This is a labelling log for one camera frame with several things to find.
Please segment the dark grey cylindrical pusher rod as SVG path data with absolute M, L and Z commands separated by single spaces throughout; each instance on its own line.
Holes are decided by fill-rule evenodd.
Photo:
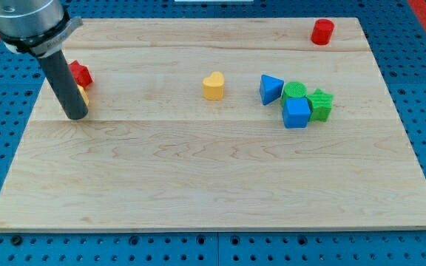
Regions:
M 87 116 L 88 107 L 61 50 L 45 58 L 37 58 L 61 108 L 70 120 Z

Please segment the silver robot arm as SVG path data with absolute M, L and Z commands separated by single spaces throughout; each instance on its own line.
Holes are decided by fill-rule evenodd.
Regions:
M 37 59 L 65 115 L 79 120 L 88 114 L 62 44 L 83 24 L 59 0 L 0 0 L 0 38 L 9 51 Z

